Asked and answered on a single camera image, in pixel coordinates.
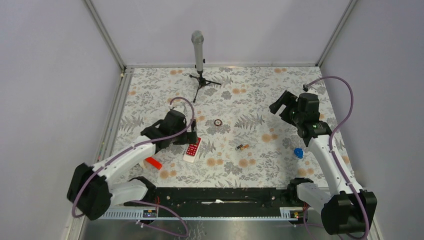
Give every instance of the blue object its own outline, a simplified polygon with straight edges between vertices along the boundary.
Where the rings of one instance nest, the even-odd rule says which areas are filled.
[[[304,157],[304,151],[302,150],[302,148],[295,148],[294,155],[296,155],[296,157],[301,159]]]

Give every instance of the small orange object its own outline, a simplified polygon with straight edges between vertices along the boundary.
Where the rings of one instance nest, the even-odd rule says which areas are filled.
[[[249,144],[246,144],[246,145],[240,147],[240,150],[247,149],[248,147],[249,147]]]
[[[162,164],[160,162],[156,161],[156,159],[154,159],[153,157],[148,157],[145,160],[149,164],[153,165],[153,167],[157,168],[157,170],[161,170]]]

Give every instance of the red calculator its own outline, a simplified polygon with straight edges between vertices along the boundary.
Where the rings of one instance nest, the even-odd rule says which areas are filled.
[[[185,151],[185,154],[182,157],[182,159],[186,162],[194,163],[198,155],[198,152],[199,152],[198,150],[199,150],[199,146],[201,142],[202,142],[202,139],[198,137],[196,144],[188,145],[187,150]]]

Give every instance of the microphone head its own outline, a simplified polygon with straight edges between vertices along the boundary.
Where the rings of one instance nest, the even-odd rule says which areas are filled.
[[[201,31],[196,30],[191,34],[191,42],[193,44],[202,44],[205,39]]]

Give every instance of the red keypad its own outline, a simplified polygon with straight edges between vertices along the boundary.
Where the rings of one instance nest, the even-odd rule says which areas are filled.
[[[196,144],[190,144],[187,148],[187,152],[185,154],[189,155],[189,156],[194,156],[196,155],[196,151],[198,150],[199,147],[199,143],[200,143],[201,138],[199,137],[197,139],[197,143]]]

